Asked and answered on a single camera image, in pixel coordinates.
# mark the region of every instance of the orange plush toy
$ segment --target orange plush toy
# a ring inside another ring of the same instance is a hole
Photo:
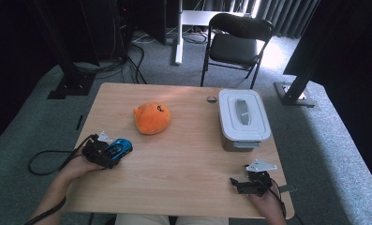
[[[136,126],[142,134],[156,134],[171,121],[171,112],[160,102],[147,102],[133,110]]]

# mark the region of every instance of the black metal base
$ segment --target black metal base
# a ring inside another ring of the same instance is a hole
[[[286,98],[286,93],[291,86],[291,82],[275,82],[274,86],[284,105],[306,106],[308,108],[313,108],[315,106],[315,102],[311,100],[307,90],[297,99]]]
[[[63,76],[56,90],[51,91],[48,95],[48,99],[65,99],[66,96],[87,96],[93,85],[96,74],[93,73],[82,73],[82,79],[79,84],[67,86],[66,76]]]

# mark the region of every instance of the white desk frame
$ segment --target white desk frame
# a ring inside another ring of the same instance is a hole
[[[176,49],[176,65],[181,65],[183,61],[183,25],[209,25],[210,20],[218,13],[222,11],[194,11],[194,10],[183,10],[183,0],[179,0],[179,27],[177,37],[177,49]],[[249,16],[248,13],[232,12],[231,14],[238,16]]]

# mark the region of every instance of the person's right hand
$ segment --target person's right hand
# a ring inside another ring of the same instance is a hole
[[[271,190],[279,196],[275,185],[271,186]],[[267,190],[261,197],[251,194],[247,195],[247,198],[255,204],[261,215],[267,219],[268,224],[284,225],[286,221],[282,213],[281,202],[273,193]]]

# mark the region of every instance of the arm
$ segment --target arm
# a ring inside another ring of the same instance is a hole
[[[277,189],[274,185],[271,186],[271,190],[277,193]],[[247,195],[247,198],[256,205],[261,215],[267,219],[268,224],[286,225],[279,201],[273,193],[267,191],[261,197],[257,195]]]
[[[52,209],[60,203],[66,196],[70,184],[78,177],[83,176],[87,172],[101,169],[95,163],[89,162],[84,156],[73,158],[51,181],[45,196],[40,201],[31,218],[35,218],[40,214]],[[59,224],[61,217],[61,209],[57,212],[43,218],[36,224]]]

